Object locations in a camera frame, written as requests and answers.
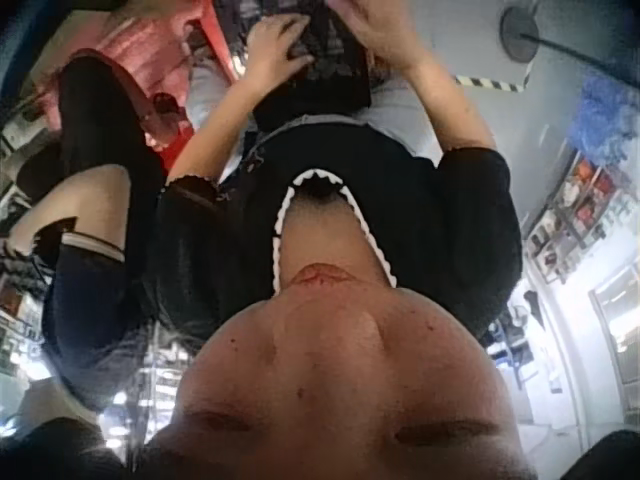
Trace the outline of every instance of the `lips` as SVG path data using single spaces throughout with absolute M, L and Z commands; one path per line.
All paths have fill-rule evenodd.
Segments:
M 340 267 L 315 263 L 300 270 L 291 280 L 291 285 L 334 285 L 354 279 L 353 275 Z

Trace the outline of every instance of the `black short-sleeve shirt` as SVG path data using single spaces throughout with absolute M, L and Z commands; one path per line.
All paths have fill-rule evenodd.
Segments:
M 398 287 L 436 301 L 473 335 L 486 331 L 522 271 L 502 156 L 460 149 L 435 168 L 369 127 L 307 125 L 263 143 L 219 187 L 186 177 L 162 195 L 148 285 L 190 350 L 274 295 L 274 225 L 309 169 L 349 187 Z

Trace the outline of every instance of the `black and white striped tape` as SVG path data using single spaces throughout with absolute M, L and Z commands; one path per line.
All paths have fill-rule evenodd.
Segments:
M 527 66 L 527 72 L 524 76 L 524 81 L 520 85 L 514 83 L 500 82 L 498 80 L 491 80 L 490 78 L 474 78 L 466 77 L 464 75 L 457 75 L 455 77 L 456 83 L 464 87 L 478 87 L 488 88 L 490 90 L 500 90 L 503 92 L 522 93 L 529 86 L 531 80 L 531 71 L 533 70 L 533 62 Z

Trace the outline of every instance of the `window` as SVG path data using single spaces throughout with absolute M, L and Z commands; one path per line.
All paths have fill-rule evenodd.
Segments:
M 599 316 L 609 333 L 627 421 L 640 418 L 640 276 L 638 262 L 593 292 Z

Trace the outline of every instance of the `neck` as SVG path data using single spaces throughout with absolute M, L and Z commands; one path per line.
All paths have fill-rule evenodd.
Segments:
M 280 249 L 282 286 L 316 263 L 335 265 L 366 282 L 389 285 L 358 219 L 342 199 L 323 204 L 294 199 L 287 212 Z

